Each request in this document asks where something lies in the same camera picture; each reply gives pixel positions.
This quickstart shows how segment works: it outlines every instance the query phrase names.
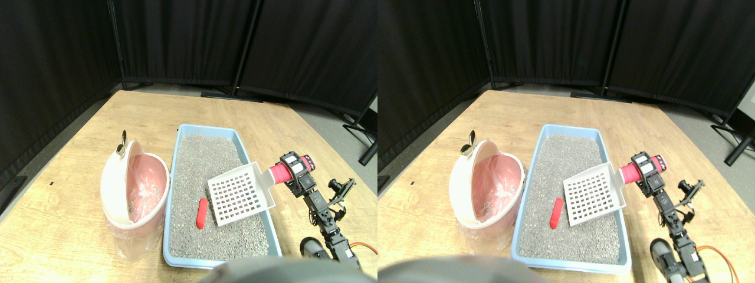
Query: black backdrop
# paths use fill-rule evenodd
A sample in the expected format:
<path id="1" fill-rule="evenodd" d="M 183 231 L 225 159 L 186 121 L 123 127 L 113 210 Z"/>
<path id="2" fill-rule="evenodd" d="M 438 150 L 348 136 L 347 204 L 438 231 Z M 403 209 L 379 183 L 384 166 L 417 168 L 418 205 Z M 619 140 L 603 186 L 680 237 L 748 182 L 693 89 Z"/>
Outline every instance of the black backdrop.
<path id="1" fill-rule="evenodd" d="M 489 82 L 472 1 L 391 1 L 381 11 L 378 170 Z"/>
<path id="2" fill-rule="evenodd" d="M 609 89 L 730 115 L 755 75 L 755 2 L 633 0 Z"/>
<path id="3" fill-rule="evenodd" d="M 113 1 L 126 81 L 231 85 L 254 3 Z"/>
<path id="4" fill-rule="evenodd" d="M 119 67 L 105 1 L 1 1 L 0 20 L 2 188 L 115 87 Z"/>
<path id="5" fill-rule="evenodd" d="M 497 82 L 602 83 L 619 0 L 480 4 Z"/>
<path id="6" fill-rule="evenodd" d="M 378 89 L 377 1 L 265 1 L 241 89 L 359 115 Z"/>

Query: floor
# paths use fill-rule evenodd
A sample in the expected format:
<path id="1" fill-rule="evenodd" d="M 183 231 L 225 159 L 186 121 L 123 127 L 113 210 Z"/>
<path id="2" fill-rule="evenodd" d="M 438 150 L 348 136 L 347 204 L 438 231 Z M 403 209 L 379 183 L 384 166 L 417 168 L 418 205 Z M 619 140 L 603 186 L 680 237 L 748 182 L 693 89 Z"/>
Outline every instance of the floor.
<path id="1" fill-rule="evenodd" d="M 155 94 L 173 94 L 182 96 L 198 97 L 203 91 L 217 92 L 206 88 L 198 88 L 189 85 L 174 85 L 174 84 L 154 84 L 145 88 L 139 88 L 135 91 L 149 92 Z M 5 215 L 11 210 L 10 208 L 18 202 L 18 199 L 26 192 L 29 185 L 36 180 L 36 176 L 39 172 L 43 171 L 47 164 L 54 158 L 54 156 L 68 143 L 69 140 L 75 135 L 79 129 L 96 113 L 102 105 L 107 102 L 107 99 L 99 100 L 94 103 L 92 107 L 89 107 L 83 114 L 81 114 L 71 125 L 57 135 L 32 161 L 24 167 L 18 175 L 27 176 L 28 179 L 23 184 L 23 188 L 16 195 L 14 200 L 9 204 L 8 209 L 0 214 L 0 221 L 5 218 Z M 337 116 L 330 112 L 319 108 L 318 106 L 312 106 L 305 103 L 291 103 L 291 108 L 296 111 L 312 128 L 317 131 L 320 136 L 325 139 L 336 152 L 341 155 L 349 166 L 356 172 L 359 177 L 365 181 L 367 187 L 377 195 L 378 193 L 378 160 L 377 156 L 370 159 L 367 166 L 362 166 L 358 160 L 364 152 L 367 151 L 369 143 L 364 135 L 359 132 L 351 134 L 344 129 L 341 125 L 344 124 Z M 377 112 L 378 102 L 377 99 L 370 106 L 371 109 Z"/>
<path id="2" fill-rule="evenodd" d="M 481 91 L 490 89 L 489 85 L 486 85 Z M 525 84 L 516 88 L 510 88 L 506 91 L 523 93 L 523 94 L 540 94 L 551 95 L 559 97 L 569 97 L 573 91 L 586 92 L 578 88 L 568 88 L 558 85 L 538 85 L 538 84 Z M 474 99 L 467 100 L 456 106 L 448 114 L 443 116 L 437 123 L 425 131 L 419 138 L 416 139 L 409 147 L 404 149 L 396 159 L 388 164 L 381 172 L 379 176 L 388 175 L 395 180 L 402 171 L 411 164 L 422 150 L 424 150 L 430 143 L 435 140 L 438 135 L 453 122 L 470 104 L 474 102 Z M 750 208 L 751 211 L 755 211 L 755 152 L 745 151 L 742 156 L 729 167 L 723 163 L 723 159 L 734 149 L 736 142 L 731 134 L 722 132 L 723 137 L 717 134 L 710 126 L 713 122 L 706 116 L 690 109 L 686 106 L 680 106 L 669 103 L 659 103 L 658 107 L 671 118 L 676 126 L 678 126 L 684 134 L 692 140 L 693 143 L 705 154 L 721 175 L 726 178 L 726 181 L 737 192 L 744 203 Z M 381 195 L 390 189 L 392 184 L 389 181 L 387 189 L 381 191 Z"/>

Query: red object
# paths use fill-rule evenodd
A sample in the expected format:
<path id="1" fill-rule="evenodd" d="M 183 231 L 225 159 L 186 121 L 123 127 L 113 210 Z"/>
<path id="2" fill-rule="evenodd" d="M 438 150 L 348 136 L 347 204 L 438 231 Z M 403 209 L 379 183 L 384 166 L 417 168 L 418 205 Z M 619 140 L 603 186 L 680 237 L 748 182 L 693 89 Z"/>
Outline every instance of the red object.
<path id="1" fill-rule="evenodd" d="M 199 200 L 199 211 L 196 213 L 196 227 L 205 228 L 205 218 L 207 216 L 207 198 Z"/>
<path id="2" fill-rule="evenodd" d="M 317 165 L 310 165 L 305 156 L 309 155 L 302 155 L 301 159 L 304 160 L 304 164 L 310 169 L 310 171 L 314 171 L 315 168 L 317 168 Z M 291 173 L 288 172 L 288 169 L 286 169 L 283 164 L 272 166 L 270 170 L 273 172 L 273 178 L 276 179 L 276 184 L 288 182 L 291 179 Z"/>
<path id="3" fill-rule="evenodd" d="M 663 156 L 656 155 L 656 156 L 652 156 L 650 159 L 652 159 L 653 163 L 655 163 L 655 167 L 658 169 L 658 173 L 661 173 L 665 171 L 666 169 L 668 169 L 668 163 L 666 163 L 666 160 L 663 159 Z M 661 167 L 661 162 L 663 162 L 664 165 L 666 165 L 665 168 Z M 624 176 L 624 183 L 634 183 L 643 178 L 643 176 L 639 174 L 637 165 L 635 165 L 634 163 L 630 163 L 629 165 L 622 167 L 621 175 Z"/>
<path id="4" fill-rule="evenodd" d="M 559 218 L 561 218 L 561 208 L 564 207 L 564 200 L 556 198 L 556 204 L 553 206 L 553 213 L 550 214 L 550 228 L 555 229 L 559 226 Z"/>

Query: table surface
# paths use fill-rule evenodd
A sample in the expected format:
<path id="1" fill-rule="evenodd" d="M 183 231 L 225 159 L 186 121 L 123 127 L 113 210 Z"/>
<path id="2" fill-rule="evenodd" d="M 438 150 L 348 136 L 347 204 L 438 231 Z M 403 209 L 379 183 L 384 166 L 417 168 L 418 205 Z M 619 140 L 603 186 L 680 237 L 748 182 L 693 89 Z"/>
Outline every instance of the table surface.
<path id="1" fill-rule="evenodd" d="M 100 175 L 123 130 L 170 168 L 177 129 L 184 123 L 235 129 L 249 158 L 261 165 L 274 165 L 292 150 L 311 155 L 318 165 L 313 176 L 326 198 L 333 196 L 327 187 L 330 179 L 354 178 L 357 184 L 346 198 L 348 214 L 338 225 L 351 242 L 377 241 L 376 196 L 288 106 L 119 91 L 0 223 L 0 281 L 197 281 L 207 275 L 208 270 L 169 266 L 162 244 L 137 262 L 125 262 L 115 253 L 100 201 Z M 304 237 L 323 241 L 302 198 L 294 198 L 282 184 L 270 191 L 277 204 L 270 212 L 284 256 L 300 257 Z M 376 277 L 379 258 L 364 247 L 354 247 L 354 252 L 364 271 Z"/>
<path id="2" fill-rule="evenodd" d="M 477 140 L 490 138 L 503 152 L 514 154 L 530 168 L 541 128 L 545 124 L 600 130 L 616 165 L 630 162 L 641 151 L 663 154 L 669 170 L 663 173 L 674 201 L 683 197 L 676 185 L 682 179 L 706 186 L 695 196 L 695 219 L 685 225 L 698 246 L 719 248 L 733 263 L 742 282 L 755 281 L 755 216 L 694 143 L 656 106 L 569 97 L 547 97 L 487 91 L 451 123 L 404 171 L 378 201 L 377 249 L 381 268 L 416 257 L 464 254 L 464 238 L 456 227 L 448 200 L 448 179 L 459 149 L 471 130 Z M 551 281 L 664 281 L 655 268 L 649 245 L 668 237 L 658 225 L 658 210 L 635 184 L 624 187 L 624 219 L 630 239 L 632 269 L 627 275 L 603 275 L 553 269 L 534 269 Z M 501 254 L 510 257 L 510 245 Z M 726 262 L 713 251 L 701 251 L 710 277 L 729 281 Z"/>

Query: light blue litter box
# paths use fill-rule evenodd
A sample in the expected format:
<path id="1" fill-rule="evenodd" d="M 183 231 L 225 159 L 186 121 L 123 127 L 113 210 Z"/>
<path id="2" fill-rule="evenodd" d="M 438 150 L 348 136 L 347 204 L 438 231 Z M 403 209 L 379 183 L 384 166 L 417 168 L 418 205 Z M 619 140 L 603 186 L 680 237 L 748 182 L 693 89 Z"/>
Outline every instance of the light blue litter box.
<path id="1" fill-rule="evenodd" d="M 580 128 L 572 126 L 551 125 L 546 124 L 543 126 L 538 138 L 538 144 L 535 146 L 535 153 L 532 155 L 532 162 L 530 163 L 529 176 L 534 176 L 538 171 L 538 154 L 540 153 L 540 146 L 543 144 L 546 138 L 553 134 L 565 134 L 572 137 L 589 137 L 596 141 L 598 144 L 598 150 L 600 151 L 600 159 L 603 163 L 609 161 L 609 155 L 606 152 L 606 145 L 603 143 L 603 138 L 600 135 L 600 131 L 592 128 Z M 616 217 L 616 223 L 618 224 L 618 242 L 619 242 L 619 256 L 618 264 L 603 264 L 603 263 L 584 263 L 571 260 L 553 260 L 547 258 L 536 257 L 523 257 L 519 255 L 519 237 L 522 231 L 522 221 L 524 218 L 524 210 L 527 207 L 527 200 L 529 195 L 529 184 L 532 181 L 531 177 L 527 178 L 524 188 L 524 195 L 522 195 L 522 205 L 519 206 L 519 215 L 516 217 L 516 226 L 514 228 L 514 237 L 511 242 L 511 258 L 523 262 L 529 267 L 545 268 L 545 269 L 563 269 L 582 272 L 596 272 L 596 273 L 608 273 L 608 274 L 627 274 L 632 268 L 632 255 L 629 252 L 629 238 L 627 237 L 627 225 L 624 223 L 624 214 L 622 210 L 614 211 L 613 215 Z"/>
<path id="2" fill-rule="evenodd" d="M 246 155 L 246 149 L 244 149 L 244 145 L 241 143 L 239 133 L 237 133 L 235 130 L 229 128 L 183 124 L 178 128 L 176 147 L 173 150 L 173 162 L 171 162 L 171 180 L 173 180 L 173 176 L 176 173 L 175 170 L 176 158 L 178 157 L 178 145 L 180 144 L 181 139 L 183 139 L 183 137 L 187 134 L 201 134 L 206 137 L 227 137 L 233 141 L 233 144 L 236 145 L 236 151 L 239 154 L 241 163 L 243 165 L 249 163 L 249 156 Z M 173 202 L 173 185 L 174 182 L 171 181 L 171 189 L 170 192 L 168 192 L 168 203 L 167 207 L 165 208 L 165 233 L 162 236 L 162 256 L 165 258 L 165 262 L 167 262 L 170 266 L 198 269 L 212 269 L 216 266 L 219 266 L 220 264 L 225 263 L 225 261 L 222 260 L 203 260 L 198 258 L 174 257 L 171 255 L 171 204 Z M 276 235 L 275 227 L 273 227 L 273 219 L 270 218 L 270 213 L 268 211 L 263 211 L 260 212 L 259 215 L 262 218 L 262 223 L 265 225 L 268 255 L 281 257 L 281 247 L 280 243 L 278 243 L 278 236 Z"/>

